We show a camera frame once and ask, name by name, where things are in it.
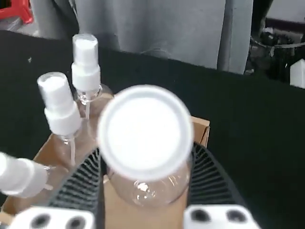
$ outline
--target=black cloth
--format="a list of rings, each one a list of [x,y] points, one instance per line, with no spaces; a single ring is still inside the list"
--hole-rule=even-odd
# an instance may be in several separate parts
[[[33,158],[50,134],[36,80],[51,71],[71,80],[72,44],[0,31],[0,54],[0,150]],[[103,83],[114,93],[159,85],[193,116],[211,121],[208,148],[262,228],[300,228],[304,90],[144,55],[100,50],[99,56]]]

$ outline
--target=glass jar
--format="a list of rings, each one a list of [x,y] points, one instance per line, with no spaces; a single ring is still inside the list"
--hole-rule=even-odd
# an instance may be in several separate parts
[[[187,189],[191,164],[184,163],[169,176],[157,181],[130,180],[113,169],[107,175],[118,196],[140,207],[162,207],[177,200]]]
[[[171,92],[151,85],[123,90],[103,111],[97,134],[108,179],[126,202],[166,206],[187,189],[193,124]]]

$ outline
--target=white lid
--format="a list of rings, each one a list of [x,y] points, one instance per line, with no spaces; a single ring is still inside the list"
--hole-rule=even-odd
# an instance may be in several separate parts
[[[48,173],[43,165],[0,152],[0,190],[3,194],[33,197],[44,189],[47,180]]]
[[[46,105],[44,113],[50,130],[62,136],[75,133],[81,126],[81,116],[65,74],[46,73],[38,78],[37,84]]]
[[[185,162],[193,124],[184,103],[157,86],[138,85],[116,94],[98,123],[98,144],[107,165],[132,180],[159,180]]]
[[[98,41],[91,34],[73,36],[72,83],[82,92],[98,90],[101,84]]]

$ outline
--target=glass spray bottle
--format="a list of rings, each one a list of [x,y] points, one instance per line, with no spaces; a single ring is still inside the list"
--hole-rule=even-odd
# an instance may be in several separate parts
[[[96,138],[96,126],[100,113],[113,98],[113,93],[101,84],[101,68],[98,59],[98,41],[91,34],[73,36],[72,83],[77,92],[81,117],[88,120],[91,136]]]
[[[96,147],[89,135],[88,121],[80,116],[65,74],[46,73],[37,83],[46,106],[44,113],[49,128],[55,134],[54,151],[71,169]]]
[[[17,213],[48,200],[67,174],[61,166],[44,166],[0,152],[0,191],[16,197],[13,204]]]

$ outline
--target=gray fabric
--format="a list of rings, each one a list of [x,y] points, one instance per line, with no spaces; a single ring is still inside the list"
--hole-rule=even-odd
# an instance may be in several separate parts
[[[96,35],[102,46],[244,72],[253,0],[31,0],[40,35],[62,38],[75,28],[60,35],[68,26],[39,6],[47,1],[72,5],[79,32]],[[41,16],[49,14],[55,19]]]

